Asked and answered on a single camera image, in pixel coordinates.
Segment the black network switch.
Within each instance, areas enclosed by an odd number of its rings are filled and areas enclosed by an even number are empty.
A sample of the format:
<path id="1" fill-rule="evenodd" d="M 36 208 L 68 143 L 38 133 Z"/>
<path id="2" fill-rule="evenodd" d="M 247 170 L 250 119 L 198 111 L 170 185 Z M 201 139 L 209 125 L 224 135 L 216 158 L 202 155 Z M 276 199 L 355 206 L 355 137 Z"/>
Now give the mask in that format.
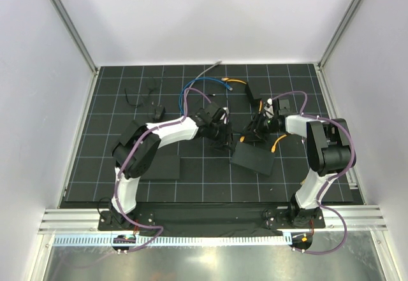
<path id="1" fill-rule="evenodd" d="M 180 157 L 167 155 L 155 157 L 142 180 L 178 180 L 180 178 Z"/>
<path id="2" fill-rule="evenodd" d="M 231 163 L 270 176 L 272 174 L 275 153 L 247 143 L 238 142 Z"/>

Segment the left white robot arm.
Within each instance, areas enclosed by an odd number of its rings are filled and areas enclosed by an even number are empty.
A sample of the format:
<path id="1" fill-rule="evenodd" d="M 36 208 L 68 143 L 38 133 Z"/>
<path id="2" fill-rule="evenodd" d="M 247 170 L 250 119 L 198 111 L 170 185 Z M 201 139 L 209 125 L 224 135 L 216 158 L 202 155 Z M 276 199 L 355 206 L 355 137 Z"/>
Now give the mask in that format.
<path id="1" fill-rule="evenodd" d="M 136 194 L 141 177 L 149 170 L 160 148 L 180 141 L 206 138 L 230 148 L 232 127 L 230 111 L 209 103 L 193 115 L 159 123 L 139 124 L 132 121 L 113 146 L 115 187 L 110 214 L 113 223 L 128 230 L 135 223 Z"/>

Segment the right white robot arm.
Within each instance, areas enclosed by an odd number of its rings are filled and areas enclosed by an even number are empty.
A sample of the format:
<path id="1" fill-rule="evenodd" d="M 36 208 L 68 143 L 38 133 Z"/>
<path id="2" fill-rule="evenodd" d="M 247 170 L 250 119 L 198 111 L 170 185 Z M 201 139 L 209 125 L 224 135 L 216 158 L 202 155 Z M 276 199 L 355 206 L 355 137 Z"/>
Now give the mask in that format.
<path id="1" fill-rule="evenodd" d="M 253 144 L 264 143 L 275 133 L 281 133 L 282 137 L 297 135 L 307 141 L 309 171 L 286 211 L 286 222 L 291 227 L 307 227 L 321 211 L 323 197 L 332 183 L 356 163 L 347 122 L 304 112 L 295 114 L 289 100 L 282 96 L 260 101 L 258 111 L 237 141 L 233 164 L 269 175 L 276 146 L 263 150 Z"/>

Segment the black power adapter block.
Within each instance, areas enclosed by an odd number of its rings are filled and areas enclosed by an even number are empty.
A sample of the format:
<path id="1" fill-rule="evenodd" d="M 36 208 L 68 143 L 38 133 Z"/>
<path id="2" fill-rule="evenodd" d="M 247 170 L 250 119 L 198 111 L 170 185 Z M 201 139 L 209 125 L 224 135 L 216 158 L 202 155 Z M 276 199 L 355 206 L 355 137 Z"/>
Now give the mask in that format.
<path id="1" fill-rule="evenodd" d="M 255 106 L 261 101 L 259 91 L 253 87 L 250 83 L 245 86 L 245 93 L 251 105 Z"/>

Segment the black grid mat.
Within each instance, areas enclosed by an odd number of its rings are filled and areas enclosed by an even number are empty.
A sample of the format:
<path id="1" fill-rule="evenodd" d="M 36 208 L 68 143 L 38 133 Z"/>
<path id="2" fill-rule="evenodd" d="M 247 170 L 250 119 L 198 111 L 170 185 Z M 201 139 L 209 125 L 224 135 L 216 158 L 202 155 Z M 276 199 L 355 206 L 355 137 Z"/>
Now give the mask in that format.
<path id="1" fill-rule="evenodd" d="M 263 99 L 285 94 L 293 109 L 332 116 L 332 106 L 312 64 L 221 64 L 103 67 L 91 96 L 80 143 L 73 161 L 63 208 L 94 208 L 114 189 L 112 146 L 132 120 L 149 122 L 154 107 L 166 109 L 165 120 L 177 119 L 179 95 L 192 83 L 189 112 L 208 100 L 228 107 L 235 138 L 254 114 L 245 95 L 250 83 Z M 274 134 L 263 144 L 276 146 L 272 174 L 265 176 L 233 165 L 230 153 L 206 139 L 163 147 L 157 156 L 178 155 L 178 180 L 142 181 L 137 201 L 169 203 L 287 202 L 300 187 L 309 166 L 306 142 Z"/>

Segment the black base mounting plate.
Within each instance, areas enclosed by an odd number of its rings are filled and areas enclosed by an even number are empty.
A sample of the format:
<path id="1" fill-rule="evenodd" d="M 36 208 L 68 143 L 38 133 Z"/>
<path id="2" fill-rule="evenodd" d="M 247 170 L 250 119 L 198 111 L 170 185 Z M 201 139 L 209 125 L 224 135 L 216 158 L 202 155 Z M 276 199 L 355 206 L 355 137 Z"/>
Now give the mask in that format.
<path id="1" fill-rule="evenodd" d="M 147 226 L 162 226 L 169 236 L 209 236 L 228 231 L 325 228 L 321 209 L 291 219 L 286 203 L 141 202 L 127 216 Z"/>

